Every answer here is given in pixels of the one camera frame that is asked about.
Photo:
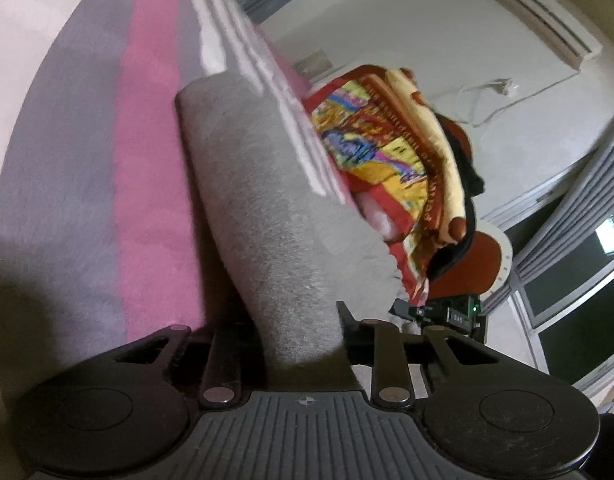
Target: window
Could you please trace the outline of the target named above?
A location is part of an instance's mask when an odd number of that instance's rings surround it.
[[[513,301],[540,369],[578,386],[606,373],[614,366],[614,214]]]

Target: cream pillow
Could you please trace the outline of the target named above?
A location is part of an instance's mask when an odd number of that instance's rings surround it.
[[[443,190],[443,218],[438,239],[446,244],[455,244],[463,239],[465,233],[461,232],[462,229],[455,227],[456,223],[452,226],[450,223],[454,218],[465,219],[465,193],[455,158],[453,158],[452,148],[449,146],[436,115],[424,104],[414,82],[407,78],[401,70],[388,70],[385,73],[385,79],[405,105],[405,109],[418,126],[420,133],[430,142],[441,159],[445,189]]]

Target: round pad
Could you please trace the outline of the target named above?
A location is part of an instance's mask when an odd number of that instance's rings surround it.
[[[571,470],[598,436],[594,405],[552,378],[504,390],[476,380],[446,384],[429,398],[424,423],[431,438],[466,468],[524,480]]]
[[[101,431],[122,424],[132,414],[132,399],[117,390],[92,388],[63,400],[60,419],[75,430]]]
[[[481,400],[481,415],[500,430],[532,433],[542,430],[552,421],[554,409],[548,400],[536,394],[504,390]]]
[[[93,388],[47,384],[21,399],[14,431],[21,452],[39,468],[107,476],[161,457],[180,439],[188,418],[183,397],[164,381]]]

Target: ribbed plastic surface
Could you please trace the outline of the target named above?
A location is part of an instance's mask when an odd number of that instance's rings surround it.
[[[29,480],[53,477],[35,474]],[[255,392],[208,413],[175,452],[126,480],[478,480],[436,453],[414,421],[360,392]],[[576,472],[562,480],[577,480]]]

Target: pink stripe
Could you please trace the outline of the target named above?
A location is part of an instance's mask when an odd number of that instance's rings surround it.
[[[136,0],[116,92],[116,240],[129,341],[198,328],[199,265],[174,97],[178,0]]]

